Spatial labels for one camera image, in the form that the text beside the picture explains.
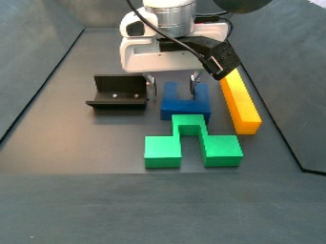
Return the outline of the black-padded gripper finger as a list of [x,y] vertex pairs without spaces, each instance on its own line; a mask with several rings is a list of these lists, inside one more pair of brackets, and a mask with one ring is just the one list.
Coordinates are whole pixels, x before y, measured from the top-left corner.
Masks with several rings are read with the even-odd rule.
[[148,80],[148,86],[152,89],[153,97],[157,97],[157,81],[156,81],[156,77],[149,72],[145,73],[145,77],[146,77],[146,80]]

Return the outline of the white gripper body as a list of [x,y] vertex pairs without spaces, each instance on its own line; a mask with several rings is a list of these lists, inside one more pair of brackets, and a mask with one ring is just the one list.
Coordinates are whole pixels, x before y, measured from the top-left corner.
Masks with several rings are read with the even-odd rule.
[[[197,24],[196,13],[141,10],[142,16],[173,37],[205,36],[225,41],[230,30],[226,23]],[[127,72],[182,71],[202,68],[201,61],[190,51],[170,53],[160,49],[165,39],[153,28],[130,12],[121,23],[122,68]]]

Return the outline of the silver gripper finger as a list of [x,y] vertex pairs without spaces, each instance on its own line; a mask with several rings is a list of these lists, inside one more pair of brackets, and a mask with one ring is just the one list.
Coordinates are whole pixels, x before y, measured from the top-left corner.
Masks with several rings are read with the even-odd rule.
[[196,88],[198,83],[201,82],[202,71],[194,71],[190,75],[190,92],[196,95]]

